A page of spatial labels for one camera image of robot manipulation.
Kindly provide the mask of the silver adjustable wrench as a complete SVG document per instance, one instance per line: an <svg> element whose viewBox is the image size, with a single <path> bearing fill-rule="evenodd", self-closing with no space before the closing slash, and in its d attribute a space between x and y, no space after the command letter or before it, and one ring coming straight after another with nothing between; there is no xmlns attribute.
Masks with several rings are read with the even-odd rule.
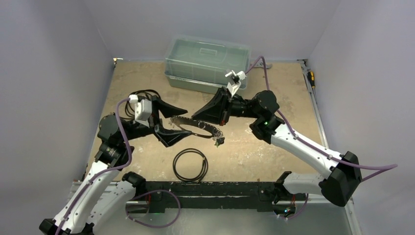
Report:
<svg viewBox="0 0 415 235"><path fill-rule="evenodd" d="M268 70L268 69L271 69L272 66L273 66L272 63L266 63L265 68ZM263 67L264 67L263 62L257 62L255 65L251 64L251 66L250 66L251 69L253 69L253 68L263 68Z"/></svg>

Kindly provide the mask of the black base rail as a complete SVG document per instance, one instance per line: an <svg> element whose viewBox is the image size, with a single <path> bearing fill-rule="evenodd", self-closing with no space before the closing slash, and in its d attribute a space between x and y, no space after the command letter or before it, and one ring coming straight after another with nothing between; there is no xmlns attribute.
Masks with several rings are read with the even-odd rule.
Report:
<svg viewBox="0 0 415 235"><path fill-rule="evenodd" d="M132 201L142 201L150 213L166 209L235 209L291 214L306 200L304 193L291 194L276 182L171 182L147 181L133 172L122 182L133 184Z"/></svg>

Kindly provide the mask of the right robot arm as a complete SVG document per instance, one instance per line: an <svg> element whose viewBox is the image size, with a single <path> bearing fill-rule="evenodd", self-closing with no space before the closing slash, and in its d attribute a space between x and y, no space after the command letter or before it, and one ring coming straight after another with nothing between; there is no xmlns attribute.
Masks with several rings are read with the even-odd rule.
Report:
<svg viewBox="0 0 415 235"><path fill-rule="evenodd" d="M341 154L326 149L306 138L277 117L278 110L272 91L260 91L252 99L244 99L237 94L231 97L225 88L219 88L191 118L220 126L230 117L254 118L250 129L257 139L288 151L317 171L304 175L291 172L281 177L275 185L278 198L287 199L297 193L317 194L336 206L345 206L362 182L358 157L350 151Z"/></svg>

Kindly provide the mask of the yellow black screwdriver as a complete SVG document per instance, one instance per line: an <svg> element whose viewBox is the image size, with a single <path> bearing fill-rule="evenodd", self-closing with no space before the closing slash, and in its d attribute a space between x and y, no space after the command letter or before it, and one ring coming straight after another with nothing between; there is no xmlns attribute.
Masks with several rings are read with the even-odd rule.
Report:
<svg viewBox="0 0 415 235"><path fill-rule="evenodd" d="M316 85L315 85L314 73L312 71L309 71L307 73L307 79L309 81L309 84L310 84L311 88L314 89Z"/></svg>

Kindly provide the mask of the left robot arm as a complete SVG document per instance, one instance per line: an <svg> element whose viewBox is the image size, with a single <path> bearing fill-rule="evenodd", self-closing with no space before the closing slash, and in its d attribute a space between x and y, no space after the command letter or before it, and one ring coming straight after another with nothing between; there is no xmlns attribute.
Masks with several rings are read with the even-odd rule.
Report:
<svg viewBox="0 0 415 235"><path fill-rule="evenodd" d="M97 134L101 145L89 172L62 210L41 222L39 229L43 234L92 235L118 207L153 194L147 189L146 179L134 172L124 174L116 188L105 193L113 179L132 162L134 148L130 140L153 135L170 147L190 135L188 131L163 127L161 117L180 116L187 111L157 96L131 95L118 102L122 104L134 104L134 117L127 120L116 110L101 119Z"/></svg>

